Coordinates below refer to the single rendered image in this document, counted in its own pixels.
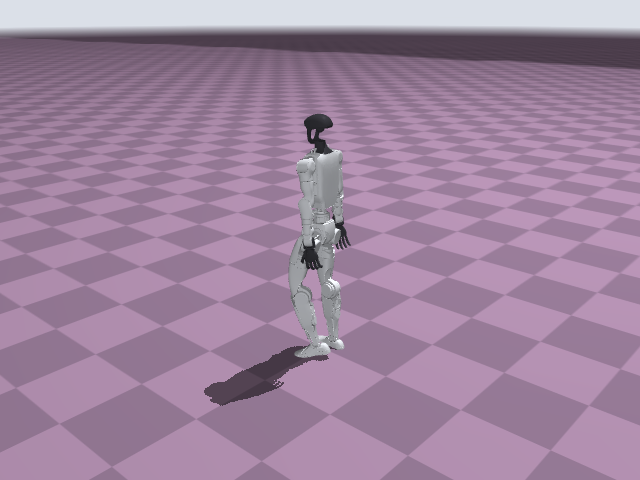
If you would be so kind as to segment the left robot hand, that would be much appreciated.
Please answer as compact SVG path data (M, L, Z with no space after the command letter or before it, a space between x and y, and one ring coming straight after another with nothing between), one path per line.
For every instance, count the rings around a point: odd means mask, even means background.
M305 259L306 268L307 269L311 268L312 270L314 270L314 269L322 268L323 266L320 265L320 262L318 260L319 259L318 255L317 255L316 251L314 250L314 248L316 247L315 246L314 237L312 237L312 246L304 246L304 244L303 244L303 247L304 247L305 251L303 252L304 255L302 256L301 263L303 264L304 263L304 259ZM318 267L317 267L315 261L317 262ZM312 262L313 262L314 267L312 265ZM309 264L310 264L310 267L309 267Z

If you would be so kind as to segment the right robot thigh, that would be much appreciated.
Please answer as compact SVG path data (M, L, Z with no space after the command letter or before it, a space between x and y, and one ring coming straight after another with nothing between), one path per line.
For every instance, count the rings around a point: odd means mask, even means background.
M333 239L329 243L321 245L317 252L320 265L323 266L322 268L317 269L317 273L321 284L322 294L327 298L333 298L339 294L339 285L332 279L335 259L335 249L332 244L337 244L340 240L340 236L340 229L335 227L335 235Z

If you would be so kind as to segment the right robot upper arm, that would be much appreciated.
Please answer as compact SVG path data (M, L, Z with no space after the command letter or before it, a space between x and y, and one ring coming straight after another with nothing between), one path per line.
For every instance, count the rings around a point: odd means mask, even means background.
M343 190L343 173L342 173L342 159L343 159L343 154L340 150L335 150L339 156L339 188L338 188L338 194L340 192L342 192Z

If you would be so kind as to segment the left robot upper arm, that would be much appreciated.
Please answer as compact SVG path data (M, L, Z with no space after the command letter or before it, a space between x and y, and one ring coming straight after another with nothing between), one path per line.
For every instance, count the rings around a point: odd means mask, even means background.
M296 170L299 175L300 188L304 194L304 197L302 199L307 199L310 202L311 208L313 208L314 206L313 173L315 171L314 157L306 157L299 160L296 165Z

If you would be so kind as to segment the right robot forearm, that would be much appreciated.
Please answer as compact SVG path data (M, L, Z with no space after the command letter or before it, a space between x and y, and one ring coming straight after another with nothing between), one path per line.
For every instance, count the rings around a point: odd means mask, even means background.
M332 213L335 217L336 223L343 222L343 200L344 200L344 192L340 192L337 194L336 204L332 206Z

